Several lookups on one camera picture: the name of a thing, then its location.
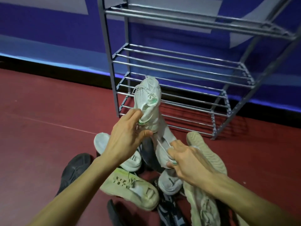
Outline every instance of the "hand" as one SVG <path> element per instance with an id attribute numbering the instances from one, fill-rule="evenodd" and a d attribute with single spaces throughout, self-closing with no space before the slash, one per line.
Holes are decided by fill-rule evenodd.
<path id="1" fill-rule="evenodd" d="M 178 164 L 173 165 L 171 162 L 168 162 L 167 166 L 174 168 L 180 179 L 210 193 L 213 174 L 219 172 L 213 168 L 199 149 L 191 146 L 188 147 L 183 144 L 181 140 L 172 141 L 170 145 L 173 148 L 168 149 L 168 154 L 174 158 Z"/>
<path id="2" fill-rule="evenodd" d="M 140 109 L 130 109 L 112 129 L 111 137 L 103 154 L 113 159 L 117 166 L 135 153 L 145 137 L 153 134 L 150 130 L 143 130 L 136 134 L 137 122 L 142 115 Z"/>

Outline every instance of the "person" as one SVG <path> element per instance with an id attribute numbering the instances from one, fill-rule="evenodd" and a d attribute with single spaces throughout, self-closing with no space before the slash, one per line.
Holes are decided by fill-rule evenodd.
<path id="1" fill-rule="evenodd" d="M 134 154 L 145 137 L 152 135 L 149 130 L 136 134 L 136 124 L 141 117 L 140 109 L 131 109 L 122 116 L 112 129 L 105 152 L 28 225 L 75 225 L 106 178 Z M 173 141 L 171 146 L 173 148 L 168 149 L 168 153 L 178 164 L 168 163 L 168 166 L 176 170 L 179 178 L 229 205 L 249 225 L 300 225 L 299 221 L 278 206 L 214 170 L 195 148 L 186 146 L 180 140 Z"/>

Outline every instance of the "person's right arm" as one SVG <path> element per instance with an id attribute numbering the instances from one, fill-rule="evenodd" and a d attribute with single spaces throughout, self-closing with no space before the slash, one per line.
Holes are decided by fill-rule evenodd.
<path id="1" fill-rule="evenodd" d="M 171 143 L 168 153 L 178 165 L 168 163 L 179 178 L 197 186 L 230 206 L 249 225 L 301 225 L 289 213 L 216 171 L 202 153 L 184 145 L 180 140 Z"/>

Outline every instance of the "person's left hand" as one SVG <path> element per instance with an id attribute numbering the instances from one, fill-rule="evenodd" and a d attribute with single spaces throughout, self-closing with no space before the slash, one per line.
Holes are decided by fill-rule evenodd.
<path id="1" fill-rule="evenodd" d="M 153 134 L 150 130 L 143 130 L 136 134 L 137 122 L 142 115 L 143 113 L 140 109 L 130 109 L 112 129 L 104 154 L 114 159 L 114 162 L 118 163 L 118 165 L 135 153 L 145 137 Z"/>

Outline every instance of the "metal shoe rack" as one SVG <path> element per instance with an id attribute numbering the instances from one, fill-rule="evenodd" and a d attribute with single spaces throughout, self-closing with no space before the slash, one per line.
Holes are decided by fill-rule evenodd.
<path id="1" fill-rule="evenodd" d="M 188 118 L 180 116 L 171 116 L 162 114 L 165 118 L 172 118 L 179 122 L 188 122 L 193 126 L 200 125 L 210 128 L 211 131 L 199 131 L 192 128 L 184 128 L 177 125 L 170 125 L 171 127 L 182 129 L 185 131 L 198 131 L 202 135 L 211 137 L 213 140 L 223 131 L 227 124 L 234 118 L 241 107 L 253 96 L 253 94 L 261 86 L 263 79 L 273 73 L 282 61 L 288 56 L 288 54 L 295 48 L 301 36 L 301 26 L 299 26 L 296 33 L 289 32 L 288 30 L 273 23 L 273 20 L 283 10 L 291 0 L 281 0 L 277 6 L 269 13 L 267 19 L 264 22 L 250 21 L 244 19 L 238 19 L 233 17 L 225 16 L 208 16 L 203 14 L 190 13 L 185 11 L 176 11 L 166 8 L 158 8 L 152 6 L 143 6 L 139 4 L 130 4 L 127 0 L 124 3 L 116 5 L 114 7 L 105 8 L 104 0 L 98 1 L 99 15 L 101 20 L 103 38 L 105 43 L 105 49 L 107 59 L 109 62 L 110 77 L 112 83 L 112 89 L 114 94 L 114 103 L 117 116 L 124 115 L 122 109 L 131 108 L 126 105 L 126 101 L 133 97 L 133 82 L 139 84 L 144 74 L 132 72 L 131 69 L 134 67 L 147 69 L 149 71 L 158 71 L 168 73 L 169 75 L 187 76 L 197 80 L 213 81 L 216 83 L 222 83 L 223 87 L 220 89 L 201 86 L 184 80 L 173 80 L 169 78 L 156 77 L 160 83 L 161 88 L 168 88 L 176 93 L 164 93 L 162 92 L 162 103 L 167 105 L 180 107 L 182 109 L 188 109 L 197 111 L 200 113 L 208 114 L 211 117 L 211 123 L 202 123 L 194 121 Z M 110 39 L 108 34 L 107 26 L 107 15 L 123 16 L 125 22 L 125 35 L 126 43 L 114 54 L 111 53 Z M 239 62 L 233 62 L 229 60 L 221 60 L 212 57 L 205 57 L 193 54 L 187 54 L 177 51 L 169 51 L 160 48 L 146 47 L 142 45 L 135 45 L 129 41 L 129 17 L 147 19 L 159 22 L 167 22 L 185 26 L 194 26 L 203 29 L 217 29 L 227 30 L 235 33 L 252 35 L 254 38 L 250 42 L 246 51 L 240 58 Z M 272 61 L 262 72 L 262 74 L 254 79 L 251 73 L 245 66 L 245 61 L 249 54 L 254 49 L 255 45 L 261 40 L 262 37 L 271 37 L 288 40 L 289 44 L 284 51 L 277 57 L 276 60 Z M 186 68 L 177 65 L 170 65 L 164 62 L 150 61 L 147 59 L 137 58 L 134 54 L 141 54 L 145 56 L 157 56 L 161 58 L 174 59 L 201 66 L 214 67 L 216 72 L 203 71 L 198 69 Z M 122 57 L 125 61 L 118 61 L 117 58 Z M 124 75 L 121 81 L 115 84 L 114 77 L 114 64 L 124 64 L 128 67 L 128 72 Z M 228 69 L 231 70 L 231 74 L 219 73 L 218 70 Z M 199 88 L 198 90 L 187 89 L 187 86 Z M 231 109 L 227 90 L 229 86 L 238 86 L 247 88 L 248 93 L 240 100 L 240 102 Z M 121 87 L 127 89 L 127 93 L 121 90 Z M 187 97 L 189 93 L 199 94 L 201 96 L 212 97 L 213 100 L 202 101 L 195 98 Z M 118 103 L 118 94 L 125 95 L 125 99 L 121 104 Z M 165 100 L 164 97 L 174 98 L 176 100 Z M 198 106 L 191 105 L 190 102 L 197 103 Z M 224 122 L 217 126 L 216 116 L 224 117 Z"/>

